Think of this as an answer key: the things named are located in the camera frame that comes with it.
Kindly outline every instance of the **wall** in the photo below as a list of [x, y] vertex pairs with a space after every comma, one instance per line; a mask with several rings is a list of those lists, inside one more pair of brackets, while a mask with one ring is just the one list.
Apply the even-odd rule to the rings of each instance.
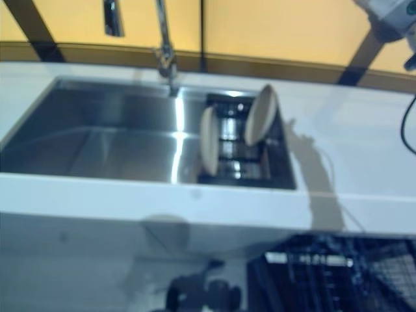
[[[125, 37], [107, 36], [102, 0], [34, 0], [57, 42], [154, 47], [160, 44], [153, 0], [121, 0]], [[200, 49], [200, 2], [167, 0], [175, 48]], [[206, 0], [208, 53], [347, 66], [370, 27], [351, 0]], [[0, 40], [26, 40], [0, 3]], [[370, 68], [405, 73], [405, 41], [385, 46]]]

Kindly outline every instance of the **countertop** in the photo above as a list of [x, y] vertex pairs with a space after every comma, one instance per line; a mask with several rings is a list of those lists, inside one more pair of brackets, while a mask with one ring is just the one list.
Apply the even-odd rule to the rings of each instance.
[[[148, 69], [0, 63], [0, 141], [58, 76], [159, 82]], [[295, 191], [0, 173], [0, 213], [416, 234], [416, 157], [399, 136], [413, 96], [325, 84], [181, 73], [181, 85], [277, 90]], [[416, 146], [416, 111], [406, 133]]]

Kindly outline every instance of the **stainless steel sink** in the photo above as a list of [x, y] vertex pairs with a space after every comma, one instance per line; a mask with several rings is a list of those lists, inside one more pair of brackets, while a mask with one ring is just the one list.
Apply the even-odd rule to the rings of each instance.
[[[1, 143], [0, 171], [227, 184], [200, 179], [207, 95], [255, 94], [190, 87], [181, 87], [176, 97], [169, 93], [159, 84], [58, 79]], [[269, 163], [259, 164], [257, 180], [282, 179]]]

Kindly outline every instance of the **white plate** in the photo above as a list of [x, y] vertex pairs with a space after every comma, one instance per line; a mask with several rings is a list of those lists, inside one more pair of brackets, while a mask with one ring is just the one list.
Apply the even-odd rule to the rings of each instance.
[[218, 118], [213, 107], [205, 109], [201, 119], [201, 159], [205, 171], [212, 176], [218, 171]]
[[278, 95], [272, 86], [266, 85], [254, 100], [248, 113], [244, 132], [244, 140], [248, 146], [253, 146], [264, 139], [273, 124], [278, 105]]

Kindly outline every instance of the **drying rack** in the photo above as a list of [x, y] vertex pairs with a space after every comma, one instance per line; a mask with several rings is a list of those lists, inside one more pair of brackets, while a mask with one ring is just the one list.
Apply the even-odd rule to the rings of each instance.
[[414, 243], [299, 235], [249, 270], [268, 301], [266, 311], [416, 312]]

